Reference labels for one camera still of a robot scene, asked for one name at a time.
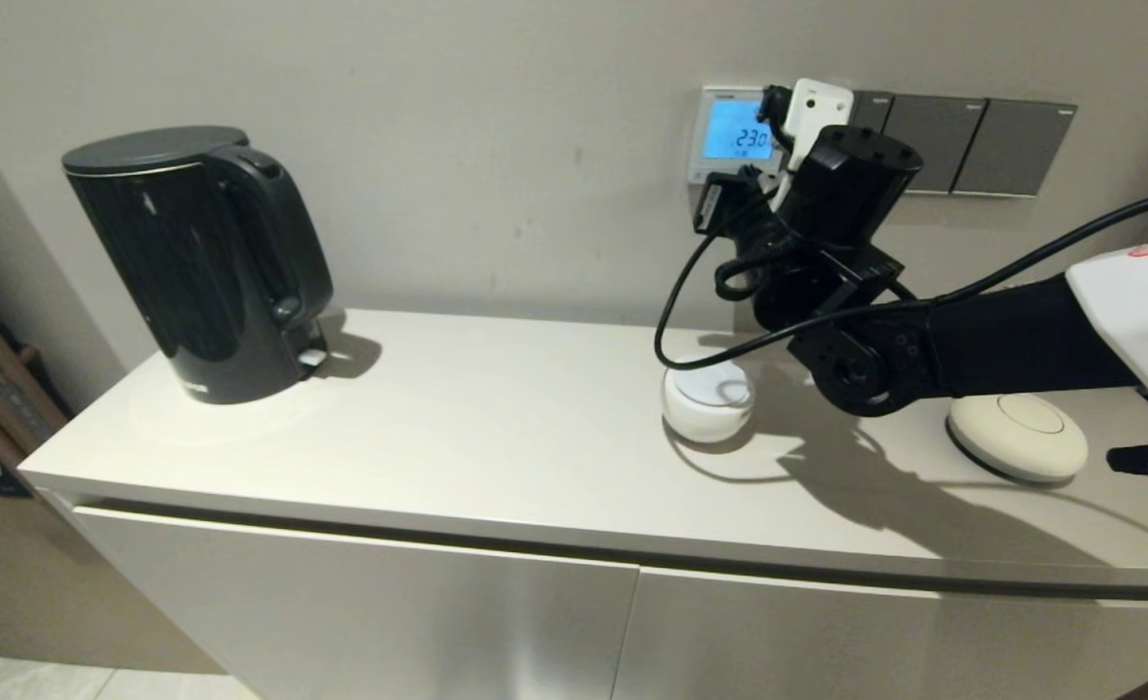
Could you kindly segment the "white wall thermostat panel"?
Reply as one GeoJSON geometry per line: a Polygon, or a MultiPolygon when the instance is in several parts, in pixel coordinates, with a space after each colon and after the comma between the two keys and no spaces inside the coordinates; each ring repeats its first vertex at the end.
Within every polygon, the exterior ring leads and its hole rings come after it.
{"type": "Polygon", "coordinates": [[[788,155],[768,124],[757,119],[765,90],[759,86],[703,86],[690,146],[687,182],[703,185],[713,173],[743,165],[775,172],[788,155]]]}

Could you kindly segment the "black wrist connector box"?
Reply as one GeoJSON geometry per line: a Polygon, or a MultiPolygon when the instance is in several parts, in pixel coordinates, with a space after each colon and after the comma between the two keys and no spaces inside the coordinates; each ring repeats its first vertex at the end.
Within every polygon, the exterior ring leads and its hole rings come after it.
{"type": "Polygon", "coordinates": [[[712,172],[704,179],[701,196],[695,205],[693,227],[699,235],[711,235],[740,205],[757,193],[757,179],[742,173],[712,172]]]}

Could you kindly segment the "small white round speaker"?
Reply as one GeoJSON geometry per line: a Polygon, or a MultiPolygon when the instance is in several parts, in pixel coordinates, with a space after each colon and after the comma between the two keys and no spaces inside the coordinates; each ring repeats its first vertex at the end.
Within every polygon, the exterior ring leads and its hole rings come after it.
{"type": "Polygon", "coordinates": [[[718,443],[740,433],[754,412],[755,389],[734,361],[664,372],[661,413],[680,438],[718,443]]]}

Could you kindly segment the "cream flat round device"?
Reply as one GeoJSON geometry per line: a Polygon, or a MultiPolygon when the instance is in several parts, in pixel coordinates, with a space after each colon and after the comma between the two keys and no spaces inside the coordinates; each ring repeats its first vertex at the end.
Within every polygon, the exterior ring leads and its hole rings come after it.
{"type": "Polygon", "coordinates": [[[965,456],[1015,481],[1062,484],[1089,462],[1089,440],[1075,418],[1033,394],[952,400],[944,425],[965,456]]]}

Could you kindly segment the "white sideboard cabinet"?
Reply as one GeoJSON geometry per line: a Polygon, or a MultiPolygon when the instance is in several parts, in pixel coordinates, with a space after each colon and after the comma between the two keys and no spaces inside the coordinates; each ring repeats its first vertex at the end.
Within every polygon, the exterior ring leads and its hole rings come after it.
{"type": "Polygon", "coordinates": [[[1053,395],[1093,453],[1027,488],[951,443],[945,403],[848,417],[779,351],[743,361],[744,429],[701,446],[664,425],[647,328],[362,310],[325,325],[320,371],[259,402],[193,400],[152,356],[21,469],[88,540],[76,507],[639,575],[1148,602],[1148,477],[1106,465],[1148,443],[1133,390],[1053,395]]]}

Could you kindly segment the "black electric kettle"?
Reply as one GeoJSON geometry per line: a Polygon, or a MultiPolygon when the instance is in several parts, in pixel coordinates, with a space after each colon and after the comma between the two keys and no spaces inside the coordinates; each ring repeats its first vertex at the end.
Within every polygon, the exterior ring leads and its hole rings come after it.
{"type": "Polygon", "coordinates": [[[191,397],[265,399],[328,358],[333,283],[288,168],[243,129],[98,139],[61,168],[191,397]]]}

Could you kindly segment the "metal door lock plate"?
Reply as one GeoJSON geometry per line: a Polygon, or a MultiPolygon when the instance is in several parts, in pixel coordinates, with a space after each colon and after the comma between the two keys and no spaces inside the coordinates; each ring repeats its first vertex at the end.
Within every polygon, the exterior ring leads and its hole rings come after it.
{"type": "Polygon", "coordinates": [[[0,398],[8,405],[14,417],[25,425],[25,430],[32,438],[44,442],[54,434],[53,425],[41,415],[36,404],[28,398],[20,384],[9,378],[0,367],[0,398]]]}

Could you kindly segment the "grey single wall switch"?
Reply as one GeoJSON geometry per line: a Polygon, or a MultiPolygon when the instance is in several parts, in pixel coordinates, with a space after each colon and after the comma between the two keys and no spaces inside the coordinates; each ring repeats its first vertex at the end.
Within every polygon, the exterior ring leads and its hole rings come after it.
{"type": "Polygon", "coordinates": [[[1034,199],[1076,115],[1075,104],[988,99],[951,194],[1034,199]]]}
{"type": "Polygon", "coordinates": [[[951,193],[987,104],[986,98],[892,98],[884,134],[910,146],[923,160],[907,194],[951,193]]]}

